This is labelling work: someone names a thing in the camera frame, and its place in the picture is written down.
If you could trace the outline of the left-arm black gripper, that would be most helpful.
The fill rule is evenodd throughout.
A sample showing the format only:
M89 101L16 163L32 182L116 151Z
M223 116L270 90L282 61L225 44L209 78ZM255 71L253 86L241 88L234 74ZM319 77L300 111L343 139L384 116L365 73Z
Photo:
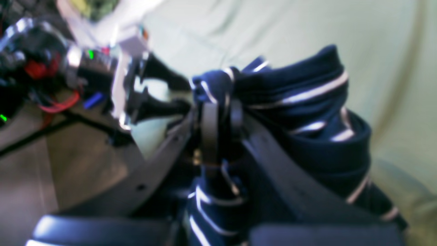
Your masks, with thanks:
M111 94L118 59L98 50L70 46L67 51L67 86L83 92ZM167 67L154 53L149 53L145 62L145 79L157 79L167 83L171 91L191 91L190 82ZM163 102L147 99L140 103L135 113L135 121L185 115L192 105L181 99Z

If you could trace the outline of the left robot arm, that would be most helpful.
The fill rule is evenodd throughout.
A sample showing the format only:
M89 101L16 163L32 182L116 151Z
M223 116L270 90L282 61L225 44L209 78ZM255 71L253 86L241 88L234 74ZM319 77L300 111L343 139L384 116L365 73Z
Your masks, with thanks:
M85 93L110 98L110 114L122 129L150 118L185 115L184 99L161 101L143 85L146 79L167 84L170 91L189 92L188 80L162 63L139 30L115 49L89 49L65 38L46 21L23 18L1 37L1 127L25 100L46 113L70 109Z

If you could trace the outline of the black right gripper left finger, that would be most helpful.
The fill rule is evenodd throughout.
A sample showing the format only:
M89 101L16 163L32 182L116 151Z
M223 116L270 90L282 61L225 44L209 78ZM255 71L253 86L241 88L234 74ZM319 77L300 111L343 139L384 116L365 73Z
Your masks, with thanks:
M219 174L219 106L204 102L183 118L146 164L106 191L43 216L27 246L209 245L189 210Z

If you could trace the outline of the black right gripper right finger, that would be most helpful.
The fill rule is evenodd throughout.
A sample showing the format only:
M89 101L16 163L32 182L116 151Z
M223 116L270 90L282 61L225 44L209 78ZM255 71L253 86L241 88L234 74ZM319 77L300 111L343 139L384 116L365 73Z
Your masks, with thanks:
M342 142L289 137L232 100L233 173L249 195L250 242L404 246L406 223L370 178L369 129Z

